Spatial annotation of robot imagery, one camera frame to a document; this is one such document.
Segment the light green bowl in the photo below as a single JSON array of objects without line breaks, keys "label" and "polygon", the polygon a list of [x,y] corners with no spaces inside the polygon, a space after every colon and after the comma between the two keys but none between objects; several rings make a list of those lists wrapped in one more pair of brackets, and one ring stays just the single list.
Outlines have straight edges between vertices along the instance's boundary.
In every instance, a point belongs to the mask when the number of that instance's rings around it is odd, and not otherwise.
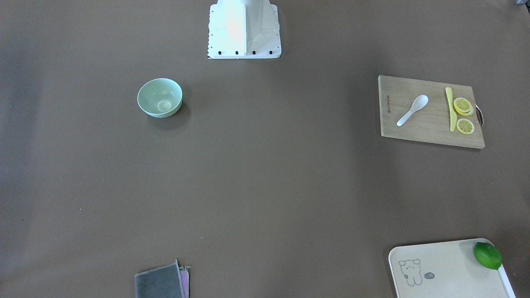
[{"label": "light green bowl", "polygon": [[155,118],[174,115],[183,103],[183,91],[171,79],[152,79],[146,82],[137,93],[139,108]]}]

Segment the grey folded cloth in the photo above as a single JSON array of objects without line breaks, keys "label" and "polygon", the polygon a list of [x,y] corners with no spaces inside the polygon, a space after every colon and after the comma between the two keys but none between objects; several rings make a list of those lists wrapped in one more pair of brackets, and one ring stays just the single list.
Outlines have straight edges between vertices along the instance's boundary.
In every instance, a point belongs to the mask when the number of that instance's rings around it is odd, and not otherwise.
[{"label": "grey folded cloth", "polygon": [[190,295],[189,266],[174,263],[135,275],[137,298],[188,298]]}]

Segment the wooden cutting board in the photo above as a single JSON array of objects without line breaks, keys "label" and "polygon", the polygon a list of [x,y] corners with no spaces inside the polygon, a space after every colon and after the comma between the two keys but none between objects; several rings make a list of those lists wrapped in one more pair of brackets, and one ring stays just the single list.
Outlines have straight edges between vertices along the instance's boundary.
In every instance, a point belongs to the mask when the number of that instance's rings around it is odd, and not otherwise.
[{"label": "wooden cutting board", "polygon": [[[485,142],[476,112],[468,117],[475,126],[472,134],[462,134],[457,128],[450,130],[447,87],[452,89],[454,99],[465,98],[470,101],[473,109],[476,107],[475,95],[470,86],[379,75],[379,119],[382,137],[483,149]],[[396,123],[409,111],[416,97],[422,94],[429,98],[426,107],[413,113],[402,126],[398,126]]]}]

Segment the yellow plastic knife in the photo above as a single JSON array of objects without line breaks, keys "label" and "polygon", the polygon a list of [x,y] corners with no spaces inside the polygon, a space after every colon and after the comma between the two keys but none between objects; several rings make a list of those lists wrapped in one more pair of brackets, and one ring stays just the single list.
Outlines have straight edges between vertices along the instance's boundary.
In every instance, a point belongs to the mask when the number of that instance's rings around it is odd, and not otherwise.
[{"label": "yellow plastic knife", "polygon": [[449,111],[449,130],[454,132],[456,128],[456,123],[458,117],[453,106],[453,91],[451,87],[445,87],[446,98],[448,102],[448,111]]}]

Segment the lower lemon slice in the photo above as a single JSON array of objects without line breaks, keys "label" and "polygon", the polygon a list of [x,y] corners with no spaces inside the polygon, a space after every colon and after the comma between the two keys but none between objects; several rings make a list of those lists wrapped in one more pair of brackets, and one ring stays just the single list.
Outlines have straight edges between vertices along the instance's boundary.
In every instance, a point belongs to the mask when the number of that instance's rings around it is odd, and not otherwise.
[{"label": "lower lemon slice", "polygon": [[475,132],[475,125],[472,121],[466,118],[460,118],[456,121],[456,130],[464,135],[470,135]]}]

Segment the lemon slice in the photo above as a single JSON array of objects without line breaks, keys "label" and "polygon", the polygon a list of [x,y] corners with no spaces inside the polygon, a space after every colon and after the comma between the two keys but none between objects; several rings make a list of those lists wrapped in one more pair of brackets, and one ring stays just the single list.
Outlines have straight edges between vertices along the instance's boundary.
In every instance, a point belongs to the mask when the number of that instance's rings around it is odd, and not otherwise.
[{"label": "lemon slice", "polygon": [[466,118],[460,118],[456,121],[456,130],[464,135],[470,135],[475,132],[475,125],[472,121]]},{"label": "lemon slice", "polygon": [[475,113],[475,108],[473,108],[471,102],[462,97],[453,100],[453,107],[456,112],[462,116],[470,116]]}]

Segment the upper lemon slice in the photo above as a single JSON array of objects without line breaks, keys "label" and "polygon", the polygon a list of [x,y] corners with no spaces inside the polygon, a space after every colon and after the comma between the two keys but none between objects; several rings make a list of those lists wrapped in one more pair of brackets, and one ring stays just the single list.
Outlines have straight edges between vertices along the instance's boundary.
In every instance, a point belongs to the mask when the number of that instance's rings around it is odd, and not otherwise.
[{"label": "upper lemon slice", "polygon": [[456,112],[462,116],[470,116],[475,113],[475,108],[473,108],[471,102],[462,97],[453,100],[453,107]]}]

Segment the cream tray with bear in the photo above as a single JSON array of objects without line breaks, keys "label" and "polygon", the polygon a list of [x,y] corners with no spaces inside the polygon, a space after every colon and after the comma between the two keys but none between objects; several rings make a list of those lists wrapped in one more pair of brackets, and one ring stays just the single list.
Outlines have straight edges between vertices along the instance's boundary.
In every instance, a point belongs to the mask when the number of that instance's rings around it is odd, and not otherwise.
[{"label": "cream tray with bear", "polygon": [[406,245],[388,255],[399,298],[514,298],[504,267],[488,269],[473,248],[487,239]]}]

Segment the green lime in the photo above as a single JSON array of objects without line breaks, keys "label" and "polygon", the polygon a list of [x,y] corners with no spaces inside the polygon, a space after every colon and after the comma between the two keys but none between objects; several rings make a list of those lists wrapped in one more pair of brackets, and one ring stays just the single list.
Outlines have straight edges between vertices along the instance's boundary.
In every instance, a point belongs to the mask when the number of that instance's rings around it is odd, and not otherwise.
[{"label": "green lime", "polygon": [[477,242],[473,247],[475,260],[483,267],[498,270],[502,265],[502,255],[496,247],[487,242]]}]

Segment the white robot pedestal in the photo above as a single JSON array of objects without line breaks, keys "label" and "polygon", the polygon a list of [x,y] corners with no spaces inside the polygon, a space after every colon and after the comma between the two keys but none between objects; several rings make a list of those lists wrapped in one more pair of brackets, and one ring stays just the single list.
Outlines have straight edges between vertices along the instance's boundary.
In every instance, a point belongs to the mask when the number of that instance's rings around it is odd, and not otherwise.
[{"label": "white robot pedestal", "polygon": [[210,6],[207,58],[282,55],[278,8],[268,0],[218,0]]}]

